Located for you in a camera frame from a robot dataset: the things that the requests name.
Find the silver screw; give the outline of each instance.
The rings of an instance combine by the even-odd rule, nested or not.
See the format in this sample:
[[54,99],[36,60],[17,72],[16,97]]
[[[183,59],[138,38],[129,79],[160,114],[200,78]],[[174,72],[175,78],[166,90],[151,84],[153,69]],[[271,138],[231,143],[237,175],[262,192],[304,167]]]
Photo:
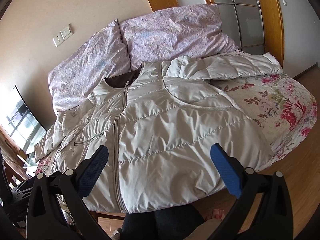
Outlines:
[[254,169],[248,167],[248,168],[245,168],[245,172],[246,172],[247,174],[254,174]]
[[37,175],[37,179],[42,179],[43,178],[43,173],[41,172],[41,173],[39,173],[38,175]]
[[67,171],[66,171],[66,175],[67,176],[71,176],[73,174],[73,169],[68,169]]
[[282,174],[282,172],[277,171],[277,172],[276,172],[276,176],[279,177],[279,178],[282,178],[282,177],[283,177],[283,174]]

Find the light switch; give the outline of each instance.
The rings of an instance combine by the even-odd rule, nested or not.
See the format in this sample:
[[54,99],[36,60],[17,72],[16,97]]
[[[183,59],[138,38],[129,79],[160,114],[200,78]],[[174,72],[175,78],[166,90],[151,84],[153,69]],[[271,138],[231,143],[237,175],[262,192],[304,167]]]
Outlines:
[[62,38],[65,41],[67,38],[69,38],[73,33],[71,31],[70,25],[65,27],[61,32]]

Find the dark pants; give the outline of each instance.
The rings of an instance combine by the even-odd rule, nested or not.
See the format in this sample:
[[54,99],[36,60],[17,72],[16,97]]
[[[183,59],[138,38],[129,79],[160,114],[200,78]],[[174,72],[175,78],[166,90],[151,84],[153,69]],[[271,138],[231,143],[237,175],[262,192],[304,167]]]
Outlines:
[[120,240],[183,240],[204,219],[192,205],[126,214]]

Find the pillow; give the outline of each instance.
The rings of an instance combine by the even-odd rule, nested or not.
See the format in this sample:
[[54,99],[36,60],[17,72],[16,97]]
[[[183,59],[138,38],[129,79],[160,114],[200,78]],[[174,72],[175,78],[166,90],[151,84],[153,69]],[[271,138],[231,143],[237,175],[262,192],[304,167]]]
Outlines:
[[103,77],[129,71],[130,60],[121,41],[119,22],[113,21],[49,73],[55,113],[80,105]]
[[142,61],[171,61],[180,56],[202,58],[238,49],[221,32],[217,5],[168,8],[120,23],[131,69]]

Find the wall socket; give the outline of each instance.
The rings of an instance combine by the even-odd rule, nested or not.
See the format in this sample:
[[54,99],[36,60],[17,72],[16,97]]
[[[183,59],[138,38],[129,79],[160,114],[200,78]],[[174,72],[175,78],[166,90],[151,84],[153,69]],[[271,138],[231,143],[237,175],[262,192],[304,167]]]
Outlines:
[[55,37],[52,39],[56,47],[58,47],[61,43],[63,43],[63,38],[60,32],[57,35],[55,35]]

